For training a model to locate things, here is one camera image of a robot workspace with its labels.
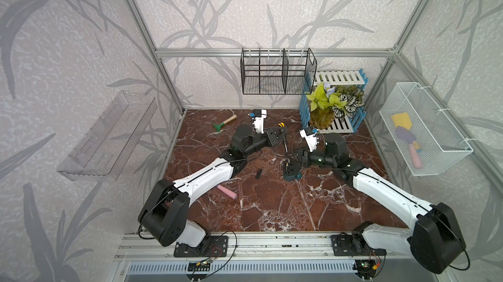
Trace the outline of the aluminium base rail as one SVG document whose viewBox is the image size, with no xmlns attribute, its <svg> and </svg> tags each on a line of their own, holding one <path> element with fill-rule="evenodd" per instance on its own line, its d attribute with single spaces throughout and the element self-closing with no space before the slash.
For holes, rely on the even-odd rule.
<svg viewBox="0 0 503 282">
<path fill-rule="evenodd" d="M 220 261 L 333 260 L 335 232 L 237 232 L 228 233 L 227 256 Z M 203 257 L 176 258 L 176 245 L 162 247 L 156 240 L 143 240 L 127 234 L 113 255 L 113 261 L 198 262 Z"/>
</svg>

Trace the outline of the purple pink toy shovel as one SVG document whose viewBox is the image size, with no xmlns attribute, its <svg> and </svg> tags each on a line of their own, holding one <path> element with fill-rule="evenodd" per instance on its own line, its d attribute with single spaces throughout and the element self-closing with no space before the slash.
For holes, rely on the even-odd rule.
<svg viewBox="0 0 503 282">
<path fill-rule="evenodd" d="M 417 153 L 416 148 L 414 147 L 414 142 L 416 141 L 415 135 L 408 129 L 398 126 L 395 128 L 395 133 L 397 137 L 401 140 L 404 140 L 408 144 L 409 154 L 413 161 L 413 165 L 416 169 L 422 169 L 423 163 L 420 160 L 419 154 Z"/>
</svg>

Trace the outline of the clear plastic wall shelf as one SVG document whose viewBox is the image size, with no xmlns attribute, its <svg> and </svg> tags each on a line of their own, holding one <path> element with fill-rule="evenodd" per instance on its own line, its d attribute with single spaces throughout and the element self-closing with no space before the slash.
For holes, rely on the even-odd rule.
<svg viewBox="0 0 503 282">
<path fill-rule="evenodd" d="M 152 95 L 120 91 L 56 171 L 71 181 L 116 181 L 157 109 Z"/>
</svg>

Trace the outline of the black battery cover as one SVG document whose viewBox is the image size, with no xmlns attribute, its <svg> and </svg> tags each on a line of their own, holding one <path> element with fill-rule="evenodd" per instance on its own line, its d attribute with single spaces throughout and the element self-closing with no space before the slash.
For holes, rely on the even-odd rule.
<svg viewBox="0 0 503 282">
<path fill-rule="evenodd" d="M 260 176 L 261 176 L 262 173 L 263 173 L 263 169 L 258 169 L 255 178 L 258 180 L 260 178 Z"/>
</svg>

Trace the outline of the green wooden-handled garden tool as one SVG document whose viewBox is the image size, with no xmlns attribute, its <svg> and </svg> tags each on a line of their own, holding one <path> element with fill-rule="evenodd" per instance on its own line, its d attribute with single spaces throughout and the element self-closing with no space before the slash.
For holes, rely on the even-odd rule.
<svg viewBox="0 0 503 282">
<path fill-rule="evenodd" d="M 221 123 L 218 123 L 218 124 L 213 124 L 213 127 L 214 129 L 217 131 L 217 132 L 220 132 L 221 129 L 227 125 L 229 122 L 232 122 L 233 120 L 237 119 L 237 115 L 236 114 L 233 114 L 230 118 L 224 120 L 223 122 Z"/>
</svg>

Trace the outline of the blue white slatted wooden shelf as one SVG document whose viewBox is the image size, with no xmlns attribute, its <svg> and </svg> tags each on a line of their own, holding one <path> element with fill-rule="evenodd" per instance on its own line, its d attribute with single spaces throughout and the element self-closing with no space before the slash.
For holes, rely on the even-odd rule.
<svg viewBox="0 0 503 282">
<path fill-rule="evenodd" d="M 350 134 L 364 120 L 364 88 L 368 78 L 360 70 L 328 70 L 314 75 L 314 83 L 301 97 L 302 127 L 319 133 Z"/>
</svg>

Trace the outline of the glass vase with plants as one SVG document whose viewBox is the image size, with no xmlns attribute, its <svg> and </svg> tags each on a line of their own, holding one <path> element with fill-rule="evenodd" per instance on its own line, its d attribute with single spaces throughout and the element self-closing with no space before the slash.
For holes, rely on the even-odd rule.
<svg viewBox="0 0 503 282">
<path fill-rule="evenodd" d="M 334 120 L 354 118 L 364 107 L 364 90 L 357 85 L 318 84 L 306 94 L 310 120 L 308 124 L 317 129 L 327 129 Z"/>
</svg>

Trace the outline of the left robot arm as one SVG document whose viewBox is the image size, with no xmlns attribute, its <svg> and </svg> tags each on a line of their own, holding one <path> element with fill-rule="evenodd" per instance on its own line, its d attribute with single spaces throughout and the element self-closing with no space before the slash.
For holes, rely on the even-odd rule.
<svg viewBox="0 0 503 282">
<path fill-rule="evenodd" d="M 163 247 L 180 243 L 205 249 L 210 234 L 188 219 L 189 208 L 209 190 L 239 174 L 250 155 L 281 144 L 287 132 L 280 126 L 262 133 L 249 125 L 238 126 L 229 148 L 210 164 L 175 181 L 158 181 L 138 215 L 139 225 Z"/>
</svg>

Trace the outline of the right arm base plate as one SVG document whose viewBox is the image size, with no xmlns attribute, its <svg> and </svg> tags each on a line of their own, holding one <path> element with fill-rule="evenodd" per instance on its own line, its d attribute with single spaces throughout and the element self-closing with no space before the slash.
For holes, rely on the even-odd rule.
<svg viewBox="0 0 503 282">
<path fill-rule="evenodd" d="M 384 249 L 372 249 L 361 236 L 350 235 L 346 232 L 330 236 L 331 247 L 336 257 L 373 257 L 386 256 Z"/>
</svg>

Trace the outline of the teal alarm clock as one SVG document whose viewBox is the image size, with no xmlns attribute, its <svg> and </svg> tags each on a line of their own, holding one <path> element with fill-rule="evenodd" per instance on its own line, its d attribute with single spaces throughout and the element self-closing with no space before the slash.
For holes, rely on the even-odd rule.
<svg viewBox="0 0 503 282">
<path fill-rule="evenodd" d="M 282 177 L 288 182 L 302 179 L 301 163 L 296 158 L 288 156 L 283 165 Z"/>
</svg>

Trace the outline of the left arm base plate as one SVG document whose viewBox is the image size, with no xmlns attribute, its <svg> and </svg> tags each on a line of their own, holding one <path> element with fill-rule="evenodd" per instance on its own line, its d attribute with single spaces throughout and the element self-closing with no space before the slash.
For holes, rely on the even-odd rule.
<svg viewBox="0 0 503 282">
<path fill-rule="evenodd" d="M 220 258 L 227 256 L 229 247 L 228 236 L 211 236 L 203 239 L 197 247 L 177 243 L 174 250 L 175 258 Z"/>
</svg>

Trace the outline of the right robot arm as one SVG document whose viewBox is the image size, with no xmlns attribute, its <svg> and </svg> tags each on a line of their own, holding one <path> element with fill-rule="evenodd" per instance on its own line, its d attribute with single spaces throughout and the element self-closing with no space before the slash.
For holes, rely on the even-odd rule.
<svg viewBox="0 0 503 282">
<path fill-rule="evenodd" d="M 284 168 L 285 179 L 299 179 L 301 169 L 313 165 L 329 168 L 335 178 L 374 199 L 406 225 L 362 224 L 355 233 L 369 248 L 413 257 L 434 274 L 443 273 L 456 258 L 468 253 L 456 215 L 448 205 L 417 198 L 350 158 L 346 141 L 339 134 L 327 134 L 324 149 L 319 150 L 315 129 L 308 127 L 299 133 L 307 146 L 293 151 Z"/>
</svg>

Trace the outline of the yellow toy spade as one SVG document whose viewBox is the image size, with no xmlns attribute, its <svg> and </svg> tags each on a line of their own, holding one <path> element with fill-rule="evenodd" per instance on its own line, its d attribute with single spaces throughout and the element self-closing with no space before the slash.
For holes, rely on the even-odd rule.
<svg viewBox="0 0 503 282">
<path fill-rule="evenodd" d="M 412 128 L 412 121 L 408 113 L 403 112 L 391 115 L 392 122 L 395 127 L 403 127 L 407 130 Z"/>
</svg>

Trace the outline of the black yellow screwdriver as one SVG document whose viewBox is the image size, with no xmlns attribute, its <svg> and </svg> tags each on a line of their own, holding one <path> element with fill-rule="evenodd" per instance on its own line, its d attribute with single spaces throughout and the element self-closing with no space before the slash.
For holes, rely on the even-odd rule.
<svg viewBox="0 0 503 282">
<path fill-rule="evenodd" d="M 287 142 L 287 134 L 288 134 L 288 129 L 286 128 L 286 125 L 284 124 L 284 122 L 280 122 L 278 124 L 279 127 L 283 128 L 283 131 L 284 131 L 284 135 L 283 135 L 283 144 L 284 144 L 284 148 L 285 148 L 285 153 L 288 154 L 288 142 Z"/>
</svg>

